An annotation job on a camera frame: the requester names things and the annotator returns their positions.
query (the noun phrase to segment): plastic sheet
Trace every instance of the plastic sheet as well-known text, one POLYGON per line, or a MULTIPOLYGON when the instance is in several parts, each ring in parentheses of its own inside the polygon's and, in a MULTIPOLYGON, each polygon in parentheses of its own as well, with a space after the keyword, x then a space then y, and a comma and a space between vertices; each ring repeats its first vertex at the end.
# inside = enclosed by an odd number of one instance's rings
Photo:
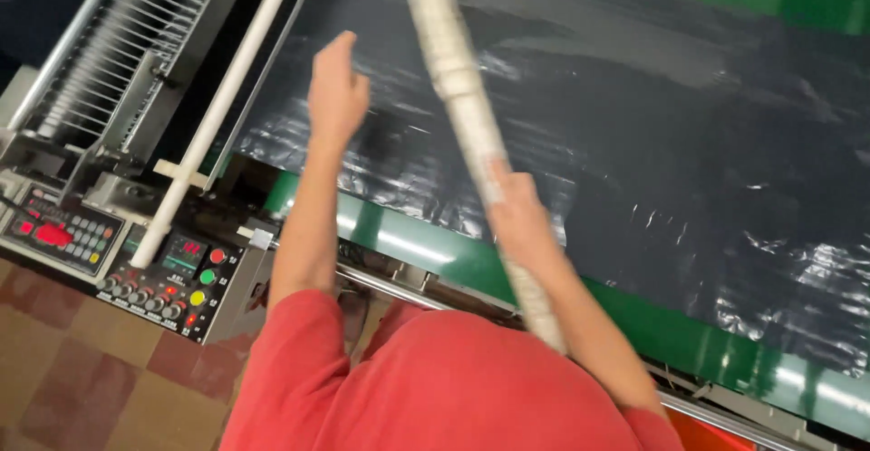
MULTIPOLYGON (((864 371, 870 38, 696 0, 460 3, 512 163, 579 272, 864 371)), ((310 59, 343 29, 372 109, 342 189, 486 237, 405 0, 305 0, 237 150, 302 168, 310 59)))

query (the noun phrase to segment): white plastic rod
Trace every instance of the white plastic rod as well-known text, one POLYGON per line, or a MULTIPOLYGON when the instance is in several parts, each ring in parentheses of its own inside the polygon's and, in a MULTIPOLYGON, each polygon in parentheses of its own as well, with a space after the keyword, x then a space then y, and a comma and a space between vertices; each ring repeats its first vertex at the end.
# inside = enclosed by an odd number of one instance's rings
POLYGON ((223 119, 226 117, 226 112, 230 109, 233 99, 236 97, 238 88, 241 87, 248 69, 256 56, 263 39, 266 38, 266 33, 269 31, 272 21, 275 19, 278 8, 283 0, 262 0, 259 8, 256 10, 251 25, 245 32, 245 37, 242 43, 236 50, 236 55, 233 56, 230 67, 227 68, 226 74, 223 75, 223 80, 220 87, 217 88, 215 96, 212 98, 212 103, 209 104, 209 109, 203 116, 202 123, 199 124, 197 133, 193 136, 187 152, 177 169, 177 175, 173 179, 172 184, 164 195, 163 201, 160 203, 158 212, 154 215, 154 219, 148 225, 148 230, 142 241, 139 243, 139 248, 133 255, 130 264, 134 267, 145 268, 154 259, 160 243, 164 236, 169 231, 169 225, 172 219, 175 218, 176 212, 179 210, 182 199, 190 187, 190 177, 196 174, 205 154, 214 142, 215 134, 218 133, 223 119))
MULTIPOLYGON (((478 192, 486 204, 498 201, 501 191, 490 181, 487 164, 507 154, 459 4, 457 0, 408 0, 408 4, 432 84, 445 102, 478 192)), ((544 290, 501 250, 499 256, 529 331, 565 354, 565 340, 544 290)))

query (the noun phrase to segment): green button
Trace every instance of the green button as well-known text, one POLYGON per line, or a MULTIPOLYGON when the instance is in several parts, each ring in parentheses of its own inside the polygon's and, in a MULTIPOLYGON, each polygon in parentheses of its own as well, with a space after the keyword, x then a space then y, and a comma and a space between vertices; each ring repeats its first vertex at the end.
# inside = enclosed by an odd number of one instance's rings
POLYGON ((211 269, 206 269, 199 275, 199 282, 204 285, 210 285, 215 282, 215 272, 211 269))

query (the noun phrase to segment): orange object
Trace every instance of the orange object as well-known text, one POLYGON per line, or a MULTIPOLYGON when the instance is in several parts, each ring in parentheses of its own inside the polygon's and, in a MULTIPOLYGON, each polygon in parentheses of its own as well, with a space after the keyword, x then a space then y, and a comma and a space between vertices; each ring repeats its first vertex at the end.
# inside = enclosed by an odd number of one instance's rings
POLYGON ((686 451, 755 451, 755 443, 680 412, 667 409, 686 451))

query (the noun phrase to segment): digital display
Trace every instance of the digital display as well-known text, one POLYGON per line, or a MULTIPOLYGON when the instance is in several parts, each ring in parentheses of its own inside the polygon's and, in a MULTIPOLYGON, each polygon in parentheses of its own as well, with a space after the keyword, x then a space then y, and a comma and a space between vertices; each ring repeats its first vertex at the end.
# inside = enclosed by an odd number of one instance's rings
POLYGON ((185 279, 190 279, 196 274, 199 262, 208 250, 208 245, 183 235, 173 235, 166 245, 166 254, 161 265, 185 279))

